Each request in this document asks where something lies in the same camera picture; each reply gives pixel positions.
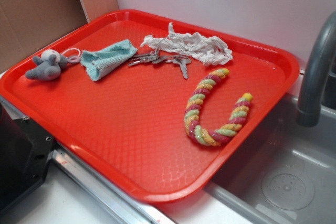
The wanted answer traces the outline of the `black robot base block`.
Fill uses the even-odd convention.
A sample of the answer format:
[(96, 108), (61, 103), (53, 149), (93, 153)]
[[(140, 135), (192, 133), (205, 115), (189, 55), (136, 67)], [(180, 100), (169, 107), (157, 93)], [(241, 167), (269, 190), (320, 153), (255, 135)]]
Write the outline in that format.
[(54, 137), (32, 119), (12, 119), (1, 106), (1, 214), (41, 186)]

